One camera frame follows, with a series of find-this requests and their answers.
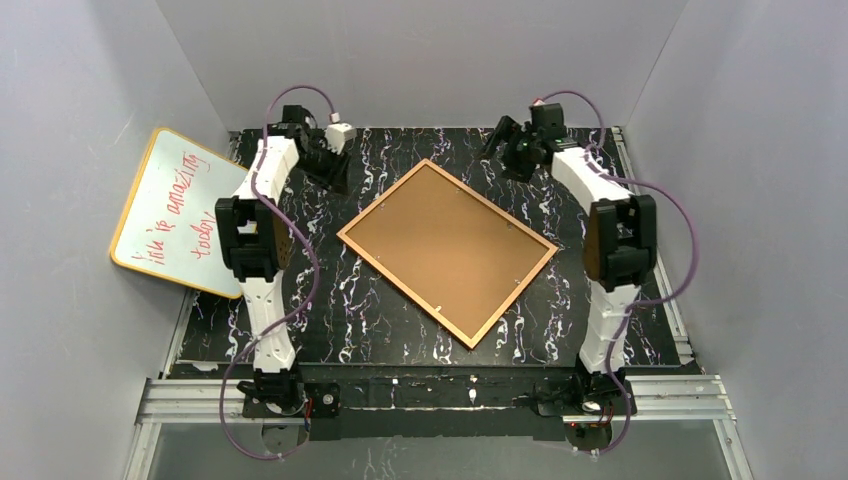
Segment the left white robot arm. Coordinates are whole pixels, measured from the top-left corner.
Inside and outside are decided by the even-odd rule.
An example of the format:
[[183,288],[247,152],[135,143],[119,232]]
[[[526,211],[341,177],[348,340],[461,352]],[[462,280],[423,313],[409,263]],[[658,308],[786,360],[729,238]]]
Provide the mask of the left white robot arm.
[[280,121],[263,128],[245,180],[215,204],[223,262],[241,288],[253,335],[246,349],[253,378],[238,388],[282,410],[296,410],[304,401],[296,351],[283,324],[282,286],[291,241],[305,237],[281,217],[279,201],[295,169],[325,190],[346,192],[347,148],[355,137],[355,128],[337,113],[319,128],[309,110],[286,105]]

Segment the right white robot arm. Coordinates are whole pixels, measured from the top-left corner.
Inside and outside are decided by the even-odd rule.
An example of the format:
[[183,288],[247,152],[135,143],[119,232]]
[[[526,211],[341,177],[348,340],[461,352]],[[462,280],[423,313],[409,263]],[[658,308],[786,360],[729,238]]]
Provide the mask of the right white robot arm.
[[612,180],[568,137],[559,120],[519,124],[502,116],[478,156],[502,154],[503,177],[528,182],[543,167],[577,200],[588,219],[582,262],[590,282],[587,330],[575,373],[551,400],[583,409],[625,394],[623,347],[634,303],[657,260],[656,202]]

